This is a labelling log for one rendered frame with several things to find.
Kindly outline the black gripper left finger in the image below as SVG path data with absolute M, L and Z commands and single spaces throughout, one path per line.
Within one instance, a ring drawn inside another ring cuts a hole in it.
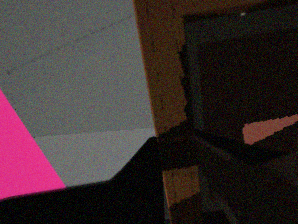
M 0 224 L 165 224 L 156 136 L 108 181 L 1 199 Z

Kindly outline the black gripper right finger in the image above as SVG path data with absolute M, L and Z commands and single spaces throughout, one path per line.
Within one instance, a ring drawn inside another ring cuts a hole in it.
M 298 150 L 284 153 L 195 129 L 198 165 L 230 224 L 298 224 Z

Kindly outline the dark brown picture frame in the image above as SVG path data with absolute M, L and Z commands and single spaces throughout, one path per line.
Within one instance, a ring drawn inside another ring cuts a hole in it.
M 195 129 L 298 150 L 298 0 L 132 0 L 171 224 L 230 224 Z

